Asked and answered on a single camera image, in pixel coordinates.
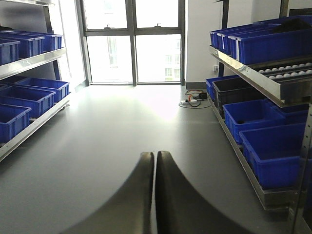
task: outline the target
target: power adapter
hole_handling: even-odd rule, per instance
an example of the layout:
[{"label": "power adapter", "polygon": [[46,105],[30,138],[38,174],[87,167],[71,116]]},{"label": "power adapter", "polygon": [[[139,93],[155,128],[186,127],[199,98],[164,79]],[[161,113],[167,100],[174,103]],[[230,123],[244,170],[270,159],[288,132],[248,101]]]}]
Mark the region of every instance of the power adapter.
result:
[{"label": "power adapter", "polygon": [[198,98],[199,99],[208,99],[208,95],[207,95],[207,93],[201,93],[201,94],[198,94]]}]

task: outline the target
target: black plastic bin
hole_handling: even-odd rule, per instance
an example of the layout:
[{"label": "black plastic bin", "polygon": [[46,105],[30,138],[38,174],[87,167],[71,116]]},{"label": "black plastic bin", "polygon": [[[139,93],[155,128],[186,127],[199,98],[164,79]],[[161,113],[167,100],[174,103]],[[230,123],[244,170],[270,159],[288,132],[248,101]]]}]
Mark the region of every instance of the black plastic bin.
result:
[{"label": "black plastic bin", "polygon": [[214,104],[224,118],[223,105],[265,98],[262,93],[253,88],[242,78],[233,78],[213,82],[216,98]]}]

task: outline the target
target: power strip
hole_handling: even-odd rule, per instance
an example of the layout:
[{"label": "power strip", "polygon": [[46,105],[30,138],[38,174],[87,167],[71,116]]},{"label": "power strip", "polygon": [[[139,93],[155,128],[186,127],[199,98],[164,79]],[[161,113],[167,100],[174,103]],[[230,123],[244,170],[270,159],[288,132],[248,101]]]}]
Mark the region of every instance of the power strip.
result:
[{"label": "power strip", "polygon": [[194,99],[192,99],[192,100],[190,100],[190,101],[182,100],[182,101],[180,102],[180,104],[182,104],[182,105],[188,105],[189,102],[190,102],[190,103],[195,103],[195,102],[197,102],[197,100],[194,100]]}]

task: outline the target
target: baseboard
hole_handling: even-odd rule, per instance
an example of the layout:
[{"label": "baseboard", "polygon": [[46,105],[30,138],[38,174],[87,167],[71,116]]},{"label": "baseboard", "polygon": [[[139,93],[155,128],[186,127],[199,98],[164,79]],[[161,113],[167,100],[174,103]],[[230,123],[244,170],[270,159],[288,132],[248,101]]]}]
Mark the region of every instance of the baseboard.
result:
[{"label": "baseboard", "polygon": [[186,89],[206,89],[205,82],[186,82]]},{"label": "baseboard", "polygon": [[82,83],[80,83],[79,85],[77,85],[77,86],[75,87],[75,92],[77,93],[77,92],[79,92],[81,89],[83,89],[83,88],[85,88],[85,87],[87,87],[87,86],[86,86],[86,81],[83,81]]}]

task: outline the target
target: metal shelf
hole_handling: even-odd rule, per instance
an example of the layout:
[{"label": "metal shelf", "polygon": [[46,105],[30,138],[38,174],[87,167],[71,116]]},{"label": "metal shelf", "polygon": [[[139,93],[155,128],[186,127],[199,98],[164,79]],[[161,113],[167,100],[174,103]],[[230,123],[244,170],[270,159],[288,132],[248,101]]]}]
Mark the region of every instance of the metal shelf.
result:
[{"label": "metal shelf", "polygon": [[1,1],[11,1],[39,6],[49,6],[55,4],[55,0],[1,0]]},{"label": "metal shelf", "polygon": [[256,179],[252,169],[250,168],[248,162],[245,160],[239,146],[235,142],[232,134],[230,133],[228,127],[225,125],[224,120],[222,119],[219,111],[214,105],[214,102],[211,100],[211,98],[208,98],[209,103],[211,104],[211,107],[220,122],[221,127],[224,130],[225,135],[229,139],[238,160],[240,161],[249,181],[251,182],[253,189],[255,190],[263,208],[265,210],[276,210],[276,209],[287,209],[289,207],[293,190],[291,188],[289,189],[270,189],[270,190],[263,190]]},{"label": "metal shelf", "polygon": [[50,110],[32,122],[27,128],[21,131],[8,143],[0,148],[0,162],[5,159],[13,150],[21,145],[28,137],[30,137],[36,130],[38,130],[45,122],[58,113],[70,100],[70,94],[67,95],[60,102],[56,103]]},{"label": "metal shelf", "polygon": [[256,70],[254,70],[254,68],[289,64],[292,62],[300,62],[309,59],[312,61],[312,57],[301,57],[291,60],[245,65],[213,48],[212,46],[210,46],[210,52],[217,60],[229,67],[233,72],[238,74],[254,88],[263,93],[276,105],[285,107],[309,102],[312,89],[312,77],[278,83],[258,73]]},{"label": "metal shelf", "polygon": [[0,66],[0,79],[4,79],[32,68],[44,65],[60,58],[66,53],[66,48],[61,48],[41,55],[21,59],[12,63]]}]

